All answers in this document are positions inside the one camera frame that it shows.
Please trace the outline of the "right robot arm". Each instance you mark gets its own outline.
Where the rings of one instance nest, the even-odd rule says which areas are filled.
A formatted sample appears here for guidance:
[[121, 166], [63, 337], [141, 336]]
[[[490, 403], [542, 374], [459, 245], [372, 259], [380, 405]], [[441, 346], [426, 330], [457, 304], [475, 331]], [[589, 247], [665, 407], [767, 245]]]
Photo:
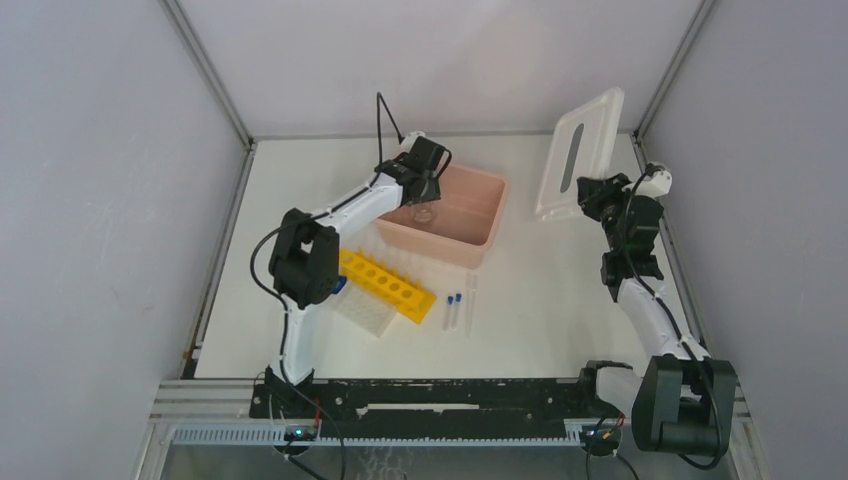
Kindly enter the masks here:
[[579, 388], [578, 402], [592, 416], [615, 407], [629, 414], [637, 447], [674, 454], [708, 470], [728, 452], [737, 374], [695, 338], [672, 313], [654, 253], [672, 175], [652, 166], [635, 181], [624, 174], [580, 177], [577, 202], [598, 222], [608, 250], [601, 280], [632, 322], [648, 357], [642, 374], [615, 362], [594, 365], [595, 378]]

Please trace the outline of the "white plastic bin lid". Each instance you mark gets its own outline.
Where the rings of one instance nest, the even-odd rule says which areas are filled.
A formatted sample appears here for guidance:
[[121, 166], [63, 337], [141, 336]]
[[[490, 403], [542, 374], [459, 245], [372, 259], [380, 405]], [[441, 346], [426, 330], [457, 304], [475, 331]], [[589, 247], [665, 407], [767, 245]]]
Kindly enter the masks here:
[[538, 221], [582, 214], [577, 179], [608, 176], [624, 99], [613, 87], [557, 121], [534, 209]]

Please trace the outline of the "blue bottle cap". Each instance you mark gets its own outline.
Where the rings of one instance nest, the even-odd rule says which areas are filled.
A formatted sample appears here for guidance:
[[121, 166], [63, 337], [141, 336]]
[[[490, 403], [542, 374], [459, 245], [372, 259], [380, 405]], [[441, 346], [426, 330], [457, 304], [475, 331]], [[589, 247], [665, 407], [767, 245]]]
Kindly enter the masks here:
[[339, 293], [340, 293], [340, 292], [344, 289], [344, 287], [345, 287], [345, 285], [346, 285], [346, 284], [347, 284], [347, 277], [346, 277], [346, 276], [342, 276], [342, 275], [340, 275], [340, 276], [338, 277], [337, 284], [336, 284], [336, 286], [334, 287], [334, 290], [332, 291], [332, 293], [333, 293], [334, 295], [339, 294]]

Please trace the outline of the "small glass flask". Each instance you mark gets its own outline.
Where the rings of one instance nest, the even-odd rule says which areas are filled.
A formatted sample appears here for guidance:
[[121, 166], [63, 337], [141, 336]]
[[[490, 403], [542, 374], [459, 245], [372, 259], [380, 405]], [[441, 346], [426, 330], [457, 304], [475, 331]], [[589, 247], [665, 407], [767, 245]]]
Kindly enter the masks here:
[[434, 202], [414, 204], [411, 206], [411, 218], [414, 225], [427, 228], [437, 218], [437, 209]]

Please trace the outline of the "pink plastic bin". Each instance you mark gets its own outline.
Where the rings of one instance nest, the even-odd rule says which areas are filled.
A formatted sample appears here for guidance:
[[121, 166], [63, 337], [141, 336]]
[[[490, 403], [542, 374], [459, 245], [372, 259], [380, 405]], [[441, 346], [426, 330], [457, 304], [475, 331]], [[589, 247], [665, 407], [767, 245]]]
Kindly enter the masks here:
[[478, 268], [491, 249], [507, 203], [510, 183], [499, 174], [452, 165], [440, 179], [434, 218], [414, 220], [401, 207], [374, 221], [389, 246], [467, 269]]

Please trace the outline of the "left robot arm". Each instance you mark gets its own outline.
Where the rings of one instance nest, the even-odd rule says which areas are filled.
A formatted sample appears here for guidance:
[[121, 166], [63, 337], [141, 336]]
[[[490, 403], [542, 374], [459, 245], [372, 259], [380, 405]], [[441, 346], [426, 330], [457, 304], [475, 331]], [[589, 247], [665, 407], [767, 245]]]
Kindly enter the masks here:
[[254, 247], [251, 279], [283, 308], [269, 369], [283, 381], [273, 401], [286, 415], [305, 414], [313, 401], [303, 383], [314, 372], [311, 318], [337, 286], [343, 239], [400, 207], [439, 200], [439, 182], [452, 159], [450, 149], [425, 134], [408, 134], [395, 156], [380, 160], [352, 192], [312, 212], [288, 210]]

